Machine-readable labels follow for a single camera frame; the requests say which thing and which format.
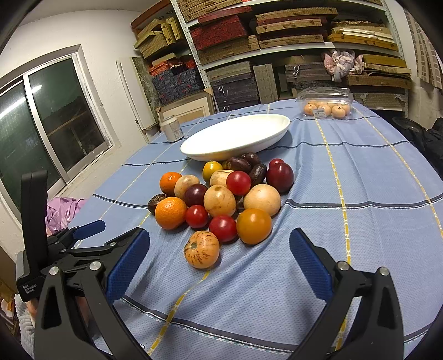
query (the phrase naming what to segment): metal screw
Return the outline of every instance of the metal screw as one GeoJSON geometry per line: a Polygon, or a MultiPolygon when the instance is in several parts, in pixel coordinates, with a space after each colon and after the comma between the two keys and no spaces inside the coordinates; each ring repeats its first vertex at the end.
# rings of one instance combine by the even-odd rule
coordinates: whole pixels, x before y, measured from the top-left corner
{"type": "Polygon", "coordinates": [[[389,270],[387,268],[385,268],[384,266],[382,266],[378,270],[380,271],[380,274],[382,274],[383,276],[388,276],[389,275],[389,270]]]}
{"type": "Polygon", "coordinates": [[[58,273],[58,267],[53,266],[52,268],[49,269],[50,275],[56,275],[57,273],[58,273]]]}
{"type": "Polygon", "coordinates": [[[339,261],[337,267],[343,271],[349,270],[349,264],[346,261],[339,261]]]}
{"type": "Polygon", "coordinates": [[[100,267],[101,267],[100,261],[93,261],[92,263],[89,264],[89,268],[92,271],[96,271],[96,270],[100,269],[100,267]]]}

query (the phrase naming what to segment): price label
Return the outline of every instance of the price label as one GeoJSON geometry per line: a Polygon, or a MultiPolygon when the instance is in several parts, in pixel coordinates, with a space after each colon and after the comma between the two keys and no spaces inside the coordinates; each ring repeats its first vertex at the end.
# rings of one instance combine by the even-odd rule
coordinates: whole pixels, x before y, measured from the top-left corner
{"type": "Polygon", "coordinates": [[[318,119],[325,119],[326,113],[323,108],[312,110],[313,115],[318,119]]]}

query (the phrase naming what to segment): white oval bowl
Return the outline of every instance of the white oval bowl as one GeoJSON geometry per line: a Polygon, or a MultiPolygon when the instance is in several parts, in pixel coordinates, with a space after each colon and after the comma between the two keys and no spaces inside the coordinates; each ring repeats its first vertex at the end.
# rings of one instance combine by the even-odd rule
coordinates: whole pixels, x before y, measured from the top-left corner
{"type": "Polygon", "coordinates": [[[198,161],[219,161],[257,153],[280,140],[290,120],[279,114],[247,115],[209,126],[186,139],[180,151],[198,161]]]}

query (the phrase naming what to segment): tablecloth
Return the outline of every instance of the tablecloth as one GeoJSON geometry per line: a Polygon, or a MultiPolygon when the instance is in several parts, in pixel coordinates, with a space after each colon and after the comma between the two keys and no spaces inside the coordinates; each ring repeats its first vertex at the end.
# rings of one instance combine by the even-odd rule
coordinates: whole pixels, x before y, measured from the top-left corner
{"type": "MultiPolygon", "coordinates": [[[[180,152],[184,139],[163,134],[135,153],[96,190],[70,226],[103,219],[106,230],[78,244],[99,246],[134,227],[149,231],[151,248],[126,295],[114,306],[156,360],[282,360],[305,337],[324,307],[289,250],[300,227],[311,241],[353,268],[389,268],[404,323],[405,356],[443,303],[443,182],[425,158],[388,122],[354,102],[351,120],[314,119],[296,100],[257,105],[182,124],[185,139],[247,114],[290,118],[289,131],[259,153],[282,158],[296,175],[270,237],[248,247],[223,245],[209,271],[183,256],[190,228],[165,231],[147,202],[168,171],[201,178],[202,162],[180,152]]],[[[358,307],[355,300],[342,343],[358,307]]],[[[103,340],[97,339],[101,348],[103,340]]]]}

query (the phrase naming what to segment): clear plastic container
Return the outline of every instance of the clear plastic container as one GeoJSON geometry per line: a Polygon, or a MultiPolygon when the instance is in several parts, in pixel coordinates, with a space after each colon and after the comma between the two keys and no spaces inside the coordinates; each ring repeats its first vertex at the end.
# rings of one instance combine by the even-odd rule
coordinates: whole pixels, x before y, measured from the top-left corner
{"type": "Polygon", "coordinates": [[[310,87],[300,91],[297,99],[305,116],[348,119],[354,96],[345,87],[310,87]]]}

